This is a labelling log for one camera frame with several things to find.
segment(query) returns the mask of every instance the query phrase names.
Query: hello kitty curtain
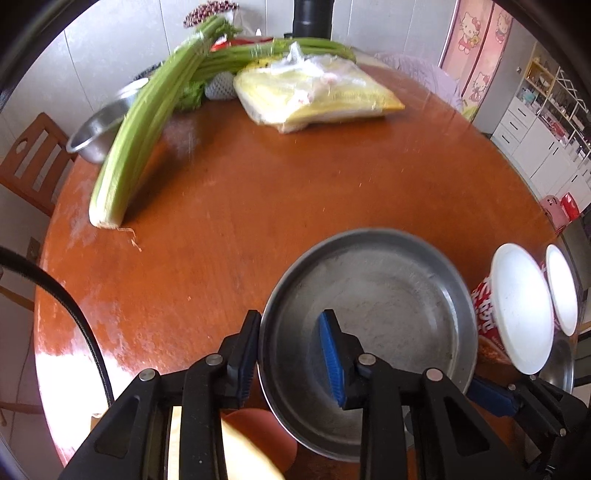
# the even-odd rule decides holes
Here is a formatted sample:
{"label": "hello kitty curtain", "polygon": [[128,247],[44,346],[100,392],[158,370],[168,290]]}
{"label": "hello kitty curtain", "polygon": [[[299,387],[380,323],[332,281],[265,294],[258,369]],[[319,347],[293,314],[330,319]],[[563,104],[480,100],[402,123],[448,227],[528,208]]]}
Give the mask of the hello kitty curtain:
{"label": "hello kitty curtain", "polygon": [[476,116],[495,75],[511,21],[492,0],[460,0],[441,68],[458,81],[468,120]]}

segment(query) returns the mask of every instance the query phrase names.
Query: hello kitty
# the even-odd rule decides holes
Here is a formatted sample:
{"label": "hello kitty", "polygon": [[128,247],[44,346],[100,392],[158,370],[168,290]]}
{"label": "hello kitty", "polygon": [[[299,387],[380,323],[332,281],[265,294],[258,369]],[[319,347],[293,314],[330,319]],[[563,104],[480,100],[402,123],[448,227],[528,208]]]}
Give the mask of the hello kitty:
{"label": "hello kitty", "polygon": [[470,95],[472,102],[478,103],[482,100],[481,93],[484,93],[490,81],[490,75],[484,75],[482,72],[478,73],[476,80],[472,83],[472,94]]}
{"label": "hello kitty", "polygon": [[462,31],[462,36],[457,47],[460,51],[468,55],[470,50],[480,42],[480,37],[478,36],[480,33],[480,20],[466,12],[460,22],[460,30]]}
{"label": "hello kitty", "polygon": [[499,18],[496,20],[495,31],[495,37],[498,43],[503,43],[505,41],[510,24],[511,19],[509,18],[509,15],[500,13]]}

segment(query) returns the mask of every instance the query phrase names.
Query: brown tabletop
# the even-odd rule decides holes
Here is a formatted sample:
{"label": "brown tabletop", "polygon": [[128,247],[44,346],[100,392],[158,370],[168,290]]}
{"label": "brown tabletop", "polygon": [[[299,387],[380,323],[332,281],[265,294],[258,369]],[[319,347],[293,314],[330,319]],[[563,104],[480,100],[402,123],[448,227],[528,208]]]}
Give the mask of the brown tabletop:
{"label": "brown tabletop", "polygon": [[[87,316],[116,396],[146,367],[168,373],[217,351],[248,309],[263,310],[292,262],[338,232],[418,235],[451,259],[470,289],[503,243],[541,259],[553,229],[494,145],[409,78],[368,71],[405,111],[285,135],[255,125],[237,100],[173,118],[125,219],[135,244],[131,231],[90,225],[98,168],[75,163],[41,265]],[[106,401],[70,316],[42,291],[36,305],[41,398],[67,462]],[[253,391],[252,402],[263,405],[258,386]],[[510,440],[508,423],[495,428]],[[354,478],[357,468],[300,446],[287,478]]]}

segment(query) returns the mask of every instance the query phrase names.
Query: metal screw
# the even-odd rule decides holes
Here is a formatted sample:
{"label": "metal screw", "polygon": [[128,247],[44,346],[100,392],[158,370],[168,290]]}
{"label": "metal screw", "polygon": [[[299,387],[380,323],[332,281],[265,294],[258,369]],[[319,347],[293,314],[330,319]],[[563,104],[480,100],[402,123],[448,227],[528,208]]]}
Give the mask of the metal screw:
{"label": "metal screw", "polygon": [[140,373],[139,373],[139,379],[142,382],[147,382],[149,380],[152,380],[154,377],[156,376],[156,370],[154,370],[153,368],[146,368],[143,369]]}
{"label": "metal screw", "polygon": [[223,362],[223,357],[219,353],[212,353],[205,357],[205,363],[207,363],[210,367],[215,367]]}
{"label": "metal screw", "polygon": [[443,380],[443,373],[437,368],[430,368],[427,370],[427,378],[432,382],[439,382]]}
{"label": "metal screw", "polygon": [[375,363],[375,357],[371,353],[362,353],[357,359],[361,365],[369,367]]}

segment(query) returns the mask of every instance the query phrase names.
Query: bunch of celery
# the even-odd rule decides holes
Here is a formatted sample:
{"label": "bunch of celery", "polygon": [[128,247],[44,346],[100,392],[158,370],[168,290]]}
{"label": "bunch of celery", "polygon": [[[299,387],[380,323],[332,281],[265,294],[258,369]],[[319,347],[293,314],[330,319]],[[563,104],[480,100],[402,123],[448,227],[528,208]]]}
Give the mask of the bunch of celery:
{"label": "bunch of celery", "polygon": [[237,73],[256,59],[281,57],[288,53],[290,45],[298,42],[305,55],[337,55],[355,61],[350,48],[324,38],[276,38],[266,43],[239,45],[211,52],[184,87],[177,107],[191,110],[201,105],[205,84],[221,72]]}
{"label": "bunch of celery", "polygon": [[223,18],[209,17],[141,90],[121,124],[92,192],[88,211],[92,225],[120,227],[139,177],[175,106],[180,100],[179,106],[184,109],[198,107],[205,83],[216,74],[236,73],[257,58],[284,54],[295,41],[306,54],[355,59],[343,45],[318,38],[280,39],[209,53],[219,37],[234,33],[236,30]]}

